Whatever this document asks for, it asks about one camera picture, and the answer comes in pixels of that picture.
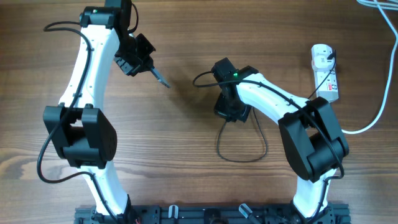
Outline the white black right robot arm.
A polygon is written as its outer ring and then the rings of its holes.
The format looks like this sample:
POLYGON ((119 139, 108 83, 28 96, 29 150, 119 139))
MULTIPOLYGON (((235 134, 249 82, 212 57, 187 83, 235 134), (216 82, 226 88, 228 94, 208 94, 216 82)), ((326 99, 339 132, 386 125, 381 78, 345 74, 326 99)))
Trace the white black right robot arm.
POLYGON ((257 69, 237 69, 228 58, 211 74, 221 93, 215 114, 227 122, 245 122, 258 110, 278 125, 287 161, 298 177, 293 205, 307 221, 326 209, 332 180, 344 177, 343 158, 349 146, 329 102, 295 96, 273 85, 257 69))

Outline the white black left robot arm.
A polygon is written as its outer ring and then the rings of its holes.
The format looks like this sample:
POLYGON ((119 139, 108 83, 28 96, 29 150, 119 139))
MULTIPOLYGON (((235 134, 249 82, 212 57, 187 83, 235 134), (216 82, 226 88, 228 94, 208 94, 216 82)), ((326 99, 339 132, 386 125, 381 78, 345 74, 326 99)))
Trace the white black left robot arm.
POLYGON ((103 113, 113 63, 125 75, 151 72, 166 84, 154 66, 153 45, 131 25, 131 15, 136 13, 131 1, 106 1, 102 7, 86 7, 76 22, 45 26, 47 32, 70 31, 81 39, 67 89, 57 106, 47 106, 43 114, 49 134, 45 143, 52 144, 58 157, 84 177, 95 198, 94 207, 76 210, 77 223, 139 221, 114 166, 117 133, 103 113))

